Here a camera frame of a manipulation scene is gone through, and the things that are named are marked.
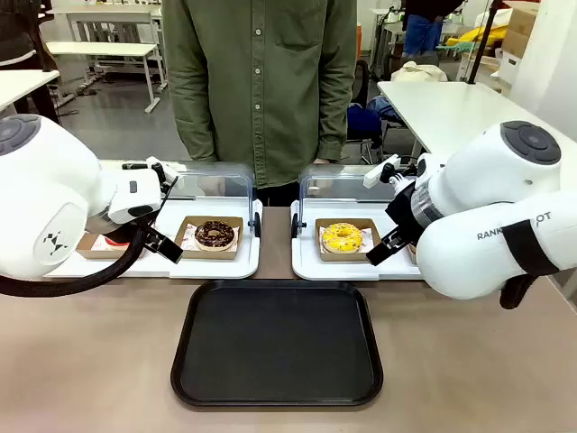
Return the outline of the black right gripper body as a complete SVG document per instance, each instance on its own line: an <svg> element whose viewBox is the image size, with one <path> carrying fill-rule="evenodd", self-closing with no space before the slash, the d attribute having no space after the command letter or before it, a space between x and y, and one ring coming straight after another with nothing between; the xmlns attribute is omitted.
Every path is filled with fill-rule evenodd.
<svg viewBox="0 0 577 433"><path fill-rule="evenodd" d="M426 224L419 222L419 196L426 191L426 186L416 186L415 182L392 182L394 198L389 202L385 212L396 224L384 236L387 244L416 244L424 233Z"/></svg>

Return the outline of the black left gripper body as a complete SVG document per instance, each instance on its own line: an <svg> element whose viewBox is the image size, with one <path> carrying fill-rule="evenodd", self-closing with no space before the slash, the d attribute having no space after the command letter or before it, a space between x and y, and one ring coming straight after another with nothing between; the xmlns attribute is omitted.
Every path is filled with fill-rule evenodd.
<svg viewBox="0 0 577 433"><path fill-rule="evenodd" d="M153 245L158 243L158 234L153 227L159 214L158 210L153 211L150 206L137 207L131 209L136 213L133 219L120 225L117 229L117 242L119 244L131 244L139 241L143 245Z"/></svg>

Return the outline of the person's right hand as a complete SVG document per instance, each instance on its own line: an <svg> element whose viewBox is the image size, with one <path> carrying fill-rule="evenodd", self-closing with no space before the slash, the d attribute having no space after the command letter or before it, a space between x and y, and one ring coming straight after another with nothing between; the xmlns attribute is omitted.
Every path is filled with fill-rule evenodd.
<svg viewBox="0 0 577 433"><path fill-rule="evenodd" d="M198 180L198 186L208 197L225 196L225 179L220 176L203 176Z"/></svg>

